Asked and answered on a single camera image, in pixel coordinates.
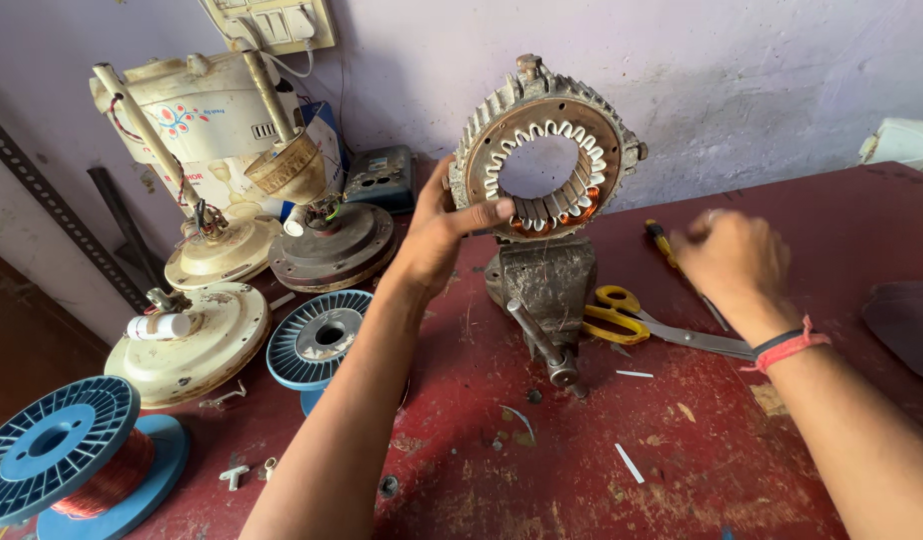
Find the yellow scissors handle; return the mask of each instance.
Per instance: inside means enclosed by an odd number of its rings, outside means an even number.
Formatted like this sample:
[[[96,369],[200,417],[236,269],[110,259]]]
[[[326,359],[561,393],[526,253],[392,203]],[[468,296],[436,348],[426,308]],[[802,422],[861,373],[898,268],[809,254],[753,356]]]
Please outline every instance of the yellow scissors handle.
[[[622,298],[612,298],[609,296],[610,294],[620,295]],[[612,310],[624,310],[628,313],[641,312],[641,303],[636,298],[636,295],[632,294],[629,289],[618,285],[602,285],[598,287],[595,289],[595,298],[602,304],[612,308]]]
[[[599,291],[605,289],[605,287],[599,287]],[[602,321],[606,321],[615,325],[618,325],[623,328],[627,328],[633,332],[634,335],[625,335],[622,333],[615,333],[613,331],[608,331],[606,329],[599,328],[596,325],[590,325],[586,322],[581,323],[581,331],[588,334],[589,336],[595,336],[601,339],[607,339],[608,341],[613,341],[615,343],[621,343],[622,345],[635,345],[636,343],[645,341],[649,338],[649,331],[646,325],[643,325],[641,321],[633,319],[632,317],[626,317],[614,309],[608,309],[607,307],[599,307],[597,305],[586,305],[584,307],[584,314],[589,317],[594,317]]]

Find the human arm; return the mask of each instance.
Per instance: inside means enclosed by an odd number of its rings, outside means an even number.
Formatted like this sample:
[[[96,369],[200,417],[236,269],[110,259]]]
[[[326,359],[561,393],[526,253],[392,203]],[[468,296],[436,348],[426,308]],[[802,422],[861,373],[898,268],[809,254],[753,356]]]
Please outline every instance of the human arm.
[[[788,248],[764,219],[701,215],[673,234],[685,274],[752,347],[802,327]],[[923,538],[923,429],[828,345],[768,366],[849,535]]]
[[[450,212],[454,204],[442,187],[450,162],[440,161],[418,194],[407,236],[351,350],[282,455],[240,538],[371,536],[375,491],[425,307],[444,289],[462,236],[515,212],[511,199]]]

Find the human hand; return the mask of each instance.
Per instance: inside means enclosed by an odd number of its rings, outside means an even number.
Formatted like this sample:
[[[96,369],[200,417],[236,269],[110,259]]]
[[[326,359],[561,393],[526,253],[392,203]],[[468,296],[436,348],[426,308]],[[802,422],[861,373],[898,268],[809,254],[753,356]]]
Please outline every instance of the human hand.
[[[512,199],[485,201],[455,210],[451,193],[442,186],[454,155],[446,155],[418,193],[407,236],[385,276],[409,279],[424,289],[425,301],[442,292],[455,268],[459,245],[468,233],[493,227],[515,215]]]
[[[802,326],[785,299],[791,251],[765,219],[708,210],[671,234],[671,250],[692,285],[752,346]]]

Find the fingernail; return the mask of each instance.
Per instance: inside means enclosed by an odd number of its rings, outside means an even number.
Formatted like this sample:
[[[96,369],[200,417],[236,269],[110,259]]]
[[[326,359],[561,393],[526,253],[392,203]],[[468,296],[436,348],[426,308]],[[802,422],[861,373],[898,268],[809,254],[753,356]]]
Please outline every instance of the fingernail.
[[[495,202],[495,214],[498,217],[512,217],[516,214],[516,202],[508,197]]]

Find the screwdriver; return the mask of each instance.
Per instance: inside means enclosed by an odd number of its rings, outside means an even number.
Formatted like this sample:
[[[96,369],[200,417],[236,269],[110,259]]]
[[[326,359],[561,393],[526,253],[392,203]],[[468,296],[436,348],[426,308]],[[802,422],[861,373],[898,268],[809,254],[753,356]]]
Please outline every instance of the screwdriver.
[[[665,237],[665,229],[662,228],[659,223],[654,219],[645,220],[645,231],[647,235],[651,237],[654,241],[654,245],[658,246],[658,251],[665,256],[665,259],[668,261],[668,264],[671,265],[671,268],[674,268],[678,271],[678,274],[688,281],[689,284],[692,283],[691,279],[688,279],[688,276],[685,276],[682,267],[679,266],[679,262],[675,259],[675,253],[672,252],[672,246],[668,243],[668,238]],[[718,312],[718,308],[715,307],[715,304],[708,300],[706,295],[702,294],[699,289],[695,289],[695,292],[698,295],[698,298],[704,302],[705,306],[708,308],[708,311],[711,312],[712,316],[715,317],[715,320],[718,321],[718,324],[721,326],[721,329],[725,332],[729,332],[729,323],[725,322],[725,317]]]

